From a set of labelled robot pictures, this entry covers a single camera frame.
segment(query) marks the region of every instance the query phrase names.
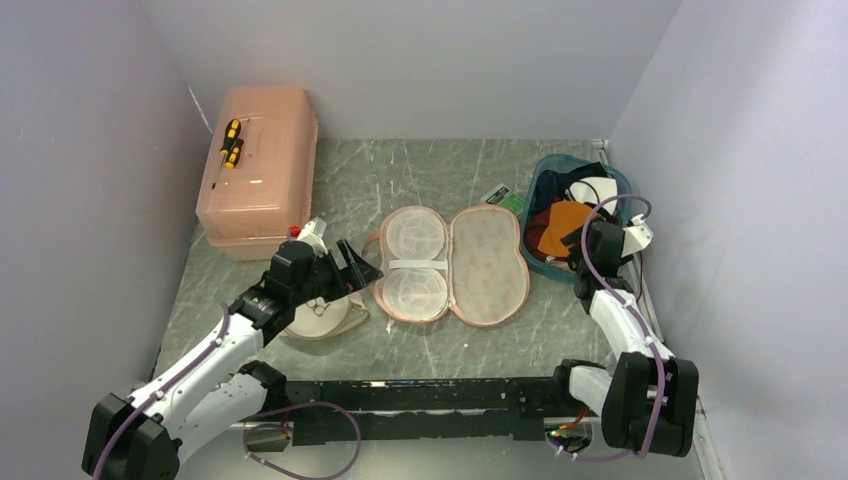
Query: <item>white wall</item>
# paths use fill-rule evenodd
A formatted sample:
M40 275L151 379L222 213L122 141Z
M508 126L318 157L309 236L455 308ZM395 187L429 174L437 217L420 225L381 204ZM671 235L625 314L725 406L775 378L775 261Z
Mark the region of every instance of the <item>white wall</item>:
M607 138L680 0L144 0L210 121L299 81L336 138Z
M612 136L730 479L848 477L848 4L685 0Z
M83 478L149 374L209 135L137 2L0 6L0 478Z

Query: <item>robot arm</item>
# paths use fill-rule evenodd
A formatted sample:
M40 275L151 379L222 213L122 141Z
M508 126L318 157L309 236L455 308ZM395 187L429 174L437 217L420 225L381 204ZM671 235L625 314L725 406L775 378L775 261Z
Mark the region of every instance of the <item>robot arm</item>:
M280 245L259 283L168 371L127 399L110 394L98 403L83 456L86 473L94 476L103 457L102 479L172 479L181 462L229 425L279 405L281 397L285 402L283 374L258 361L239 366L294 321L298 306L318 297L338 300L382 276L347 241L337 243L347 264L339 269L313 237L305 229L299 240Z
M627 282L618 276L619 267L632 253L647 246L651 237L641 215L624 228L604 221L590 225L588 254L624 303L601 286L582 258L578 261L574 291L586 312L603 330L617 364L610 375L599 365L565 361L555 377L565 383L564 396L583 402L601 417L604 440L609 446L632 451L642 447L658 382L664 382L665 393L650 451L685 456L692 445L698 369L694 363L676 358L650 326L645 335L643 326L626 307L636 306L636 298ZM563 239L569 243L573 240L573 237ZM573 253L582 257L579 246L575 248L577 251ZM655 355L649 343L659 353L665 378L657 378Z

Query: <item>marble surface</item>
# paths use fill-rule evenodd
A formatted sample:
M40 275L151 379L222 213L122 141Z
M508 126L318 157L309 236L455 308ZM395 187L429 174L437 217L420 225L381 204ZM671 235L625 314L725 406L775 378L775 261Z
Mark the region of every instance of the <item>marble surface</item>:
M319 141L313 214L327 220L328 245L347 238L360 248L397 208L424 205L450 221L499 183L526 194L545 155L590 158L590 149L588 141ZM379 264L375 256L368 259ZM198 225L156 373L212 329L221 301L231 302L267 268L268 261L229 260ZM547 376L564 358L606 365L614 360L571 287L535 273L522 310L491 329L471 327L449 313L428 325L394 322L387 331L389 317L368 291L363 296L371 318L362 326L320 341L280 336L260 358L290 380Z

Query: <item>cable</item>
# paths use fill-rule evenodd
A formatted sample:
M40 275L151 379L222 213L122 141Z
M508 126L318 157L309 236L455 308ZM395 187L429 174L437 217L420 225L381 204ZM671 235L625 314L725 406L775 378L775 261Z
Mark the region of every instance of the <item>cable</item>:
M297 404L297 405L292 405L290 407L280 408L278 410L271 410L269 412L262 412L258 415L254 415L253 418L269 417L271 415L279 415L281 413L287 413L287 412L291 412L293 410L300 410L302 408L309 408L309 407L331 408L331 409L341 413L342 415L344 415L350 421L350 423L353 425L353 430L354 430L354 432L356 432L356 450L354 450L354 452L353 452L353 458L351 458L350 461L347 462L347 465L342 467L341 470L339 470L338 472L336 472L336 473L334 473L334 474L332 474L328 477L307 477L305 475L300 475L300 474L291 472L289 470L286 470L285 468L280 467L279 465L277 465L275 463L271 463L271 462L265 460L264 458L261 458L259 455L256 455L255 453L251 452L250 449L248 448L248 445L247 445L247 437L251 433L255 432L256 430L268 430L268 429L279 430L280 426L279 426L279 424L276 424L276 423L262 423L262 424L254 426L254 427L250 428L249 430L247 430L246 432L244 432L244 436L242 437L242 445L244 446L244 453L246 453L247 456L250 457L251 460L259 462L260 464L262 464L262 465L264 465L268 468L271 468L272 470L276 470L277 472L280 472L283 475L288 475L289 477L296 478L297 480L334 480L336 478L341 477L345 473L347 473L347 471L350 470L351 467L353 467L354 462L356 462L357 457L359 457L359 451L362 449L362 432L359 430L359 424L356 423L356 419L353 418L353 415L350 412L348 412L347 410L345 410L344 408L336 405L335 403L330 403L330 402L300 403L300 404Z
M589 213L589 216L586 217L586 221L583 222L583 228L580 231L580 250L583 254L583 259L586 262L586 267L592 272L592 276L598 281L598 283L604 287L604 290L608 291L610 295L613 296L619 303L624 305L627 308L627 311L633 315L633 318L636 319L636 323L639 324L639 328L642 330L642 333L645 335L645 338L653 338L651 335L651 329L648 327L648 322L645 321L645 318L642 316L642 313L639 312L639 309L635 307L635 304L628 304L627 301L622 297L618 292L615 291L614 288L604 280L604 277L598 272L598 269L595 268L595 265L592 264L591 258L589 258L589 250L586 247L588 237L589 237L589 225L592 223L592 220L595 218L595 215L600 211L600 209L607 203L612 202L614 200L624 200L632 198L634 200L638 200L645 204L647 208L645 214L643 215L643 219L647 219L651 216L651 211L653 210L653 205L651 202L641 196L632 193L623 193L619 195L614 195L609 198L605 198L603 201L598 202L592 208L592 211ZM648 452L651 449L651 441L654 438L654 431L657 429L657 421L659 420L660 410L662 409L662 401L665 396L665 366L662 363L662 358L660 357L659 349L655 345L655 342L648 343L648 348L651 350L651 353L654 355L654 362L657 365L657 396L654 399L654 406L651 409L651 416L648 420L648 429L645 432L645 439L642 441L642 448L638 453L633 453L630 450L622 450L619 453L613 455L605 455L602 457L589 457L585 455L577 455L575 453L564 452L567 455L570 455L573 460L580 460L584 462L609 462L613 460L619 460L625 457L634 454L636 458L645 458L648 455Z
M123 435L124 432L127 431L129 426L132 425L135 419L141 416L141 414L144 413L145 410L150 408L151 405L156 403L156 401L159 399L160 393L167 393L174 385L176 385L183 378L185 378L185 376L188 375L189 372L191 372L192 370L197 368L198 365L203 363L203 361L206 360L206 358L209 357L209 355L216 348L218 348L218 340L223 340L224 337L227 336L227 333L229 333L230 330L230 310L229 307L227 307L227 304L224 302L221 302L221 310L223 310L223 313L221 315L221 331L218 332L218 336L215 337L215 340L209 342L209 345L207 345L206 348L203 349L202 352L200 352L200 355L198 355L194 360L192 360L188 365L186 365L185 368L177 372L177 374L174 375L170 380L165 382L162 385L162 388L151 393L147 400L142 402L141 405L139 405L138 408L136 408L127 417L127 419L124 420L124 423L122 423L118 427L118 429L115 430L115 433L113 433L112 436L109 438L109 441L106 442L106 446L103 447L103 451L100 453L100 457L97 459L97 464L94 467L94 473L91 475L94 480L100 480L101 476L103 475L103 468L106 467L106 459L109 458L109 454L112 453L112 450L118 443L118 439L120 439L121 435Z
M636 295L636 301L642 299L642 294L645 292L645 258L642 252L639 252L639 295Z
M559 429L560 430L572 430L572 429L574 429L583 420L583 418L586 416L587 413L589 413L589 407L584 405L583 409L580 410L580 415L577 415L577 418L574 419L573 422L560 425Z

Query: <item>plastic basket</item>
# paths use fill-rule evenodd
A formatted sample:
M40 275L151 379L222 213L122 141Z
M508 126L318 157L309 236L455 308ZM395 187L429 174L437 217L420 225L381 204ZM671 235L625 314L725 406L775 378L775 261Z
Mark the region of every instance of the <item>plastic basket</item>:
M547 157L539 160L539 163L536 164L536 171L533 172L533 180L530 182L524 211L521 212L521 255L524 256L524 260L527 261L527 266L530 270L540 273L548 278L552 278L558 282L573 284L574 274L561 268L547 265L545 262L537 259L533 255L530 255L530 252L527 251L527 247L524 245L524 229L527 226L530 205L533 204L533 196L536 193L536 182L538 182L539 175L541 175L542 172L546 170L553 170L559 173L567 173L577 167L588 165L589 163L591 162L587 162L586 160L582 160L571 155L562 154L548 155ZM606 170L607 173L615 179L615 183L618 186L618 193L631 193L630 182L627 181L627 178L621 172L606 165L604 165L604 170ZM622 225L630 220L630 200L622 200L618 202L615 216Z

